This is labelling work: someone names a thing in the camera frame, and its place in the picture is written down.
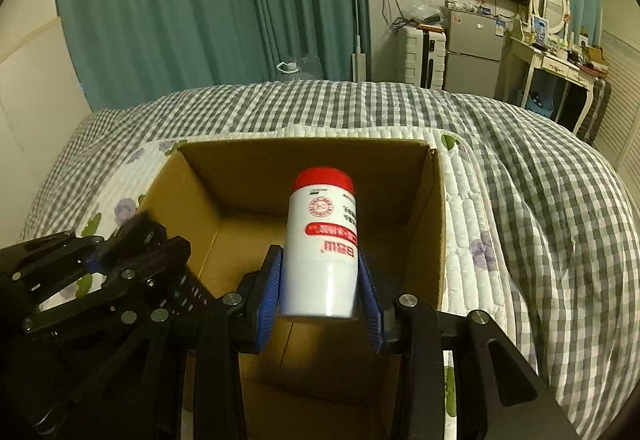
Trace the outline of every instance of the refrigerator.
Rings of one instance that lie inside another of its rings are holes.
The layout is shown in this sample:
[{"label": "refrigerator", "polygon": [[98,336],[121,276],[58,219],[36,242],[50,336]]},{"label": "refrigerator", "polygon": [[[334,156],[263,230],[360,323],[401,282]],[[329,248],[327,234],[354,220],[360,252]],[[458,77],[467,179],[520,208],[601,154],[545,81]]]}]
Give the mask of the refrigerator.
[{"label": "refrigerator", "polygon": [[494,97],[500,70],[504,22],[449,10],[444,90]]}]

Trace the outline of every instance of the robotic arm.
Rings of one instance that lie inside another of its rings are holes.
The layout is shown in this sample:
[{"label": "robotic arm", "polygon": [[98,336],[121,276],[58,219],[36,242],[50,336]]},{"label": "robotic arm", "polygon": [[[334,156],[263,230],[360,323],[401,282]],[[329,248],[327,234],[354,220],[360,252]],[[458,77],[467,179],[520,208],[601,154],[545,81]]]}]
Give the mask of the robotic arm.
[{"label": "robotic arm", "polygon": [[[0,406],[11,438],[180,438],[187,351],[196,352],[194,440],[246,440],[238,354],[276,319],[282,249],[236,292],[213,296],[189,243],[138,215],[107,241],[59,233],[0,251]],[[101,290],[38,305],[83,274]],[[443,350],[454,353],[460,440],[577,439],[548,388],[491,317],[437,312],[359,258],[369,340],[402,356],[391,440],[441,439]]]}]

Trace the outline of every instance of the checkered bedspread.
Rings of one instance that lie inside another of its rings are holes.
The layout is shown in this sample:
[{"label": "checkered bedspread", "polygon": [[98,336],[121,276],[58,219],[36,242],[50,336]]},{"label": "checkered bedspread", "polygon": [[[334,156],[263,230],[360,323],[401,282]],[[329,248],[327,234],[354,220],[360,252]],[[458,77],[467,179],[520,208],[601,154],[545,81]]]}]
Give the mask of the checkered bedspread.
[{"label": "checkered bedspread", "polygon": [[511,275],[516,345],[584,438],[640,375],[640,240],[617,174],[564,128],[518,107],[404,84],[289,82],[172,94],[86,118],[34,200],[24,239],[75,227],[140,144],[231,131],[435,127],[481,163]]}]

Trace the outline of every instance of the white bottle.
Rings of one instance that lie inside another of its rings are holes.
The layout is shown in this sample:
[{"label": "white bottle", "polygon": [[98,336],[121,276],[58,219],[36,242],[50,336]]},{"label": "white bottle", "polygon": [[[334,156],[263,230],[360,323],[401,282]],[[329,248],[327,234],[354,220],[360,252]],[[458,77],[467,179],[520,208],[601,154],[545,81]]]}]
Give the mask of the white bottle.
[{"label": "white bottle", "polygon": [[298,175],[280,281],[280,315],[353,317],[358,280],[356,200],[351,178],[313,167]]}]

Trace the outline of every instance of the blue gripper pad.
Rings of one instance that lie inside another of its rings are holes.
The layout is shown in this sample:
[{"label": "blue gripper pad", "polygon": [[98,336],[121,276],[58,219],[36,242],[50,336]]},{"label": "blue gripper pad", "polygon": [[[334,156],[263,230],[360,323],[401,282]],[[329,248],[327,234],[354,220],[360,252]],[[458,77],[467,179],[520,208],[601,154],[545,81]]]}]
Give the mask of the blue gripper pad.
[{"label": "blue gripper pad", "polygon": [[268,269],[267,280],[258,304],[258,321],[255,343],[258,352],[263,352],[271,340],[271,331],[276,321],[280,295],[280,273],[282,271],[282,247],[272,245],[267,254],[269,261],[262,269]]},{"label": "blue gripper pad", "polygon": [[369,342],[375,348],[376,352],[380,353],[383,345],[383,313],[369,273],[369,267],[360,251],[358,251],[358,285],[362,310],[367,320]]}]

